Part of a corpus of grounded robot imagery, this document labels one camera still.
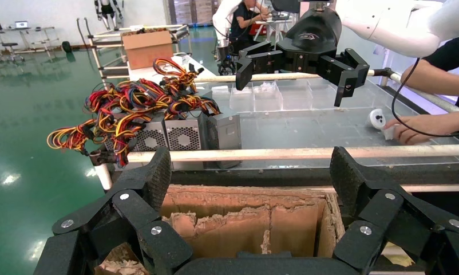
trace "cable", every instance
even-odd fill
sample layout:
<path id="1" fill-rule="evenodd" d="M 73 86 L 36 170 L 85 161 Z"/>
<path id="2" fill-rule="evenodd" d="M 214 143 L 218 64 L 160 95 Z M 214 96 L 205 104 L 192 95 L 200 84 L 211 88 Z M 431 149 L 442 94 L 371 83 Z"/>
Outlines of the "cable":
<path id="1" fill-rule="evenodd" d="M 399 117 L 398 115 L 396 114 L 395 112 L 395 102 L 396 102 L 396 99 L 398 98 L 398 95 L 401 91 L 401 89 L 403 88 L 403 86 L 405 86 L 406 82 L 408 81 L 408 79 L 410 78 L 411 74 L 415 71 L 415 68 L 418 66 L 418 62 L 420 61 L 420 58 L 417 58 L 417 60 L 415 61 L 415 64 L 413 65 L 413 67 L 411 68 L 411 71 L 410 73 L 406 76 L 405 80 L 401 83 L 401 85 L 399 86 L 397 92 L 395 93 L 395 95 L 393 96 L 393 101 L 391 102 L 391 112 L 393 113 L 393 116 L 395 117 L 396 120 L 398 120 L 398 122 L 400 122 L 403 126 L 405 126 L 406 128 L 412 130 L 412 131 L 415 131 L 421 135 L 425 135 L 425 136 L 431 136 L 431 137 L 434 137 L 434 138 L 452 138 L 452 137 L 455 137 L 455 136 L 459 136 L 459 132 L 458 133 L 451 133 L 450 135 L 435 135 L 433 133 L 426 133 L 426 132 L 422 132 L 422 131 L 419 131 L 411 126 L 408 126 L 405 122 L 403 122 Z"/>

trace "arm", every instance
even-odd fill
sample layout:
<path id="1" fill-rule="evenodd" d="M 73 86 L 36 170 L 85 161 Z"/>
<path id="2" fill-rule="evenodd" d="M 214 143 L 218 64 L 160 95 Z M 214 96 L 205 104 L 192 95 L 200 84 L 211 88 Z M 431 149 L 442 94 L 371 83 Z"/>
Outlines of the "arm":
<path id="1" fill-rule="evenodd" d="M 236 20 L 238 21 L 238 25 L 240 26 L 240 28 L 244 29 L 250 26 L 251 24 L 255 23 L 256 21 L 263 20 L 263 18 L 262 18 L 262 15 L 260 14 L 248 20 L 244 20 L 243 17 L 238 16 L 236 17 Z"/>
<path id="2" fill-rule="evenodd" d="M 459 112 L 447 113 L 445 115 L 419 115 L 405 116 L 400 118 L 406 125 L 419 131 L 433 135 L 449 135 L 459 131 Z M 394 139 L 405 145 L 423 143 L 432 139 L 431 136 L 421 135 L 406 126 L 401 125 L 398 120 L 390 120 L 385 129 L 398 124 L 394 131 Z"/>
<path id="3" fill-rule="evenodd" d="M 98 20 L 101 20 L 101 15 L 100 15 L 100 4 L 98 3 L 98 0 L 94 0 L 94 8 L 96 10 L 96 16 L 98 17 Z"/>
<path id="4" fill-rule="evenodd" d="M 268 14 L 270 13 L 266 7 L 264 7 L 261 3 L 256 1 L 255 6 L 258 8 L 261 14 Z"/>
<path id="5" fill-rule="evenodd" d="M 405 70 L 402 82 L 410 71 L 411 67 Z M 426 60 L 420 60 L 406 85 L 426 93 L 459 96 L 459 75 L 441 70 Z"/>
<path id="6" fill-rule="evenodd" d="M 420 60 L 406 84 L 426 93 L 459 96 L 459 76 L 447 72 L 458 67 L 459 38 L 456 38 Z M 405 70 L 401 81 L 405 80 L 410 71 L 411 67 Z"/>

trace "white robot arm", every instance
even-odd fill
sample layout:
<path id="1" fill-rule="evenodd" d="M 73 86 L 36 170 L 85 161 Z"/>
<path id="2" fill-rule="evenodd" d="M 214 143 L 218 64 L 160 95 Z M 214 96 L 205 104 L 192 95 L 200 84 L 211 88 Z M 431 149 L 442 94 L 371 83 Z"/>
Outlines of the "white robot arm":
<path id="1" fill-rule="evenodd" d="M 225 53 L 223 49 L 228 47 L 228 35 L 233 20 L 233 13 L 242 0 L 223 0 L 213 15 L 213 26 L 216 30 L 218 56 L 222 60 Z"/>
<path id="2" fill-rule="evenodd" d="M 459 0 L 338 0 L 336 12 L 361 38 L 404 56 L 428 56 L 459 37 Z"/>

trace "humanoid robot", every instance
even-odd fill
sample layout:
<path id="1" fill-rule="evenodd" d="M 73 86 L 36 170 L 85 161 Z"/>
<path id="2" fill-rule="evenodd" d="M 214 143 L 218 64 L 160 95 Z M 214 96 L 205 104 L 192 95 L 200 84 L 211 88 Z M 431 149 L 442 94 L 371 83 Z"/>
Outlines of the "humanoid robot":
<path id="1" fill-rule="evenodd" d="M 115 5 L 115 8 L 118 11 L 118 16 L 120 17 L 120 19 L 123 19 L 123 15 L 122 15 L 120 8 L 118 7 L 117 0 L 112 0 L 112 1 L 113 1 L 113 4 Z M 110 16 L 113 22 L 113 29 L 117 30 L 118 29 L 117 17 L 116 17 L 115 11 L 112 8 L 110 0 L 94 0 L 94 6 L 96 9 L 96 15 L 98 16 L 98 20 L 101 21 L 103 19 L 103 24 L 105 24 L 106 29 L 110 30 L 110 24 L 108 22 L 108 16 Z"/>

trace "cardboard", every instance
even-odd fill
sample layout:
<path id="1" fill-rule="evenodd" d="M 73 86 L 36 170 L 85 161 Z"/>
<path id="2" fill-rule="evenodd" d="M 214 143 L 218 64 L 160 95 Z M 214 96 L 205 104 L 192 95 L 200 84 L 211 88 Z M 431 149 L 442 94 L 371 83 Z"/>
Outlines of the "cardboard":
<path id="1" fill-rule="evenodd" d="M 155 59 L 169 59 L 173 55 L 169 31 L 141 34 L 126 32 L 122 34 L 122 41 L 132 70 L 152 67 Z"/>
<path id="2" fill-rule="evenodd" d="M 344 234 L 335 194 L 306 188 L 171 185 L 161 213 L 195 258 L 238 252 L 331 257 Z"/>

